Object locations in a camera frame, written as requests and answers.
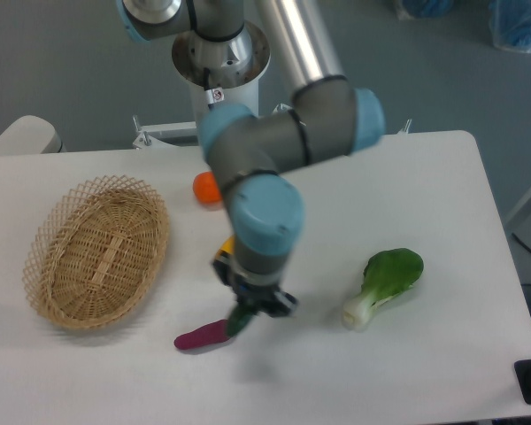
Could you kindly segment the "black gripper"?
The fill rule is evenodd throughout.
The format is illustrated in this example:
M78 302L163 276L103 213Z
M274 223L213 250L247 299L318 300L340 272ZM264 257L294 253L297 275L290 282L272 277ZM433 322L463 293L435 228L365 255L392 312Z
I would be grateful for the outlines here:
M252 313L263 312L273 318L288 317L298 307L298 300L281 290L278 282L256 284L249 277L236 274L229 259L216 258L212 261L214 272L222 284L234 293L236 305L229 315L230 321L248 321Z

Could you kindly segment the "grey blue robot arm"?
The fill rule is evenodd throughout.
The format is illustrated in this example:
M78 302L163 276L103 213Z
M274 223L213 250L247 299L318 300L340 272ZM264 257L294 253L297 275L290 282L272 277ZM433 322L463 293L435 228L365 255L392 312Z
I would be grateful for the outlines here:
M266 313L285 317L296 299L281 279L304 221L304 204L283 174L375 145L385 131L377 96L346 79L318 5L259 1L267 58L284 73L291 106L258 117L218 89L251 80L256 47L240 1L119 1L132 39L188 41L187 64L204 93L197 123L204 160L219 186L234 247L214 268L232 289L239 323Z

